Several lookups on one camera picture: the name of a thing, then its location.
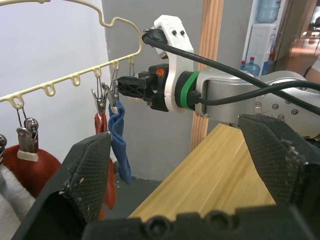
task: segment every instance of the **red towel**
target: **red towel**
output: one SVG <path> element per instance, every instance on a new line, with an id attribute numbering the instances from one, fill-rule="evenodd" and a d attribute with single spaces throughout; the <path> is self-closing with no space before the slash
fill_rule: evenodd
<path id="1" fill-rule="evenodd" d="M 38 149 L 37 162 L 19 159 L 20 146 L 6 148 L 2 163 L 15 175 L 23 187 L 36 198 L 47 181 L 58 171 L 61 163 L 50 153 Z"/>
<path id="2" fill-rule="evenodd" d="M 99 117 L 98 113 L 94 117 L 95 133 L 103 133 L 108 131 L 108 123 L 106 114 L 101 114 Z M 115 173 L 114 173 L 114 163 L 111 158 L 109 158 L 109 170 L 108 170 L 108 180 L 106 185 L 106 191 L 104 195 L 104 203 L 112 210 L 116 204 L 116 183 L 115 183 Z M 104 209 L 101 209 L 99 219 L 105 217 Z"/>

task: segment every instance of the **gray wall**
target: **gray wall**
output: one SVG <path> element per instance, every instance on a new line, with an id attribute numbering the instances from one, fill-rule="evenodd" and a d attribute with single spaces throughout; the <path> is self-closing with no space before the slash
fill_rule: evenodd
<path id="1" fill-rule="evenodd" d="M 253 0 L 224 0 L 217 61 L 240 69 Z M 216 121 L 210 120 L 208 133 Z"/>
<path id="2" fill-rule="evenodd" d="M 224 0 L 217 60 L 239 68 L 253 0 Z M 115 16 L 134 22 L 142 31 L 153 26 L 160 15 L 178 16 L 199 53 L 202 0 L 102 0 L 107 22 Z M 132 53 L 138 48 L 135 31 L 123 23 L 106 30 L 109 59 Z M 154 49 L 144 45 L 134 62 L 135 71 L 147 71 L 163 63 Z M 118 76 L 129 74 L 128 62 L 122 62 Z M 192 112 L 165 113 L 151 110 L 145 102 L 131 103 L 121 97 L 125 107 L 124 138 L 134 176 L 163 180 L 189 154 Z M 216 122 L 210 122 L 209 131 Z"/>

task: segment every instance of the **water bottle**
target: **water bottle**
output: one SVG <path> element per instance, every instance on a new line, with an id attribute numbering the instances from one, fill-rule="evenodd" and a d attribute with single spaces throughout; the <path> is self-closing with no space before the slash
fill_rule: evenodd
<path id="1" fill-rule="evenodd" d="M 251 73 L 253 76 L 257 77 L 260 73 L 260 67 L 258 64 L 254 63 L 255 57 L 250 57 L 250 62 L 246 64 L 245 68 L 246 70 Z"/>
<path id="2" fill-rule="evenodd" d="M 246 61 L 245 61 L 245 60 L 242 60 L 242 61 L 241 61 L 240 70 L 242 70 L 242 71 L 245 71 L 245 70 L 246 70 Z"/>
<path id="3" fill-rule="evenodd" d="M 278 18 L 281 0 L 260 0 L 256 20 L 261 24 L 272 24 Z"/>

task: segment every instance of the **clothes hanger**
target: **clothes hanger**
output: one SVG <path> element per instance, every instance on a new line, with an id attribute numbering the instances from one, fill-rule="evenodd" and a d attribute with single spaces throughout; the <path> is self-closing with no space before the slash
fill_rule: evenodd
<path id="1" fill-rule="evenodd" d="M 10 4 L 28 3 L 28 2 L 29 3 L 44 4 L 44 3 L 49 3 L 50 1 L 51 0 L 0 0 L 0 7 L 1 6 L 5 6 L 5 5 L 10 5 Z M 36 86 L 33 86 L 33 87 L 30 87 L 30 88 L 14 92 L 14 93 L 8 94 L 8 95 L 3 96 L 3 97 L 0 97 L 0 103 L 8 101 L 13 108 L 15 108 L 17 110 L 21 109 L 25 105 L 25 101 L 23 99 L 23 95 L 25 95 L 25 94 L 37 91 L 39 89 L 43 89 L 44 93 L 48 97 L 52 97 L 56 93 L 55 84 L 61 83 L 61 82 L 66 81 L 66 80 L 71 80 L 72 84 L 77 87 L 77 86 L 80 85 L 80 82 L 81 82 L 80 76 L 81 75 L 86 74 L 88 72 L 93 72 L 94 76 L 96 78 L 100 78 L 101 73 L 102 73 L 101 72 L 101 68 L 109 66 L 109 65 L 113 65 L 113 69 L 114 70 L 118 70 L 120 61 L 128 59 L 129 63 L 131 64 L 134 61 L 134 57 L 141 52 L 141 49 L 142 49 L 142 36 L 141 36 L 141 33 L 140 33 L 138 27 L 133 22 L 131 22 L 131 21 L 127 20 L 127 19 L 124 19 L 124 18 L 116 16 L 116 17 L 114 17 L 112 19 L 111 23 L 105 23 L 103 21 L 103 14 L 102 14 L 101 10 L 97 6 L 95 6 L 95 5 L 93 5 L 93 4 L 89 3 L 89 2 L 83 1 L 83 0 L 64 0 L 64 1 L 73 2 L 73 3 L 77 3 L 77 4 L 82 4 L 82 5 L 85 5 L 85 6 L 89 7 L 89 8 L 92 8 L 92 9 L 96 10 L 97 13 L 98 13 L 98 17 L 99 17 L 99 23 L 103 27 L 112 28 L 116 21 L 121 21 L 121 22 L 124 22 L 126 24 L 131 25 L 136 30 L 138 38 L 139 38 L 139 49 L 138 49 L 138 51 L 136 51 L 134 53 L 131 53 L 131 54 L 128 54 L 126 56 L 122 56 L 120 58 L 105 62 L 105 63 L 102 63 L 102 64 L 99 64 L 99 65 L 92 66 L 92 67 L 89 67 L 87 69 L 84 69 L 84 70 L 81 70 L 81 71 L 78 71 L 78 72 L 75 72 L 75 73 L 72 73 L 72 74 L 69 74 L 69 75 L 66 75 L 66 76 L 51 80 L 51 81 L 44 82 L 42 84 L 39 84 L 39 85 L 36 85 Z"/>

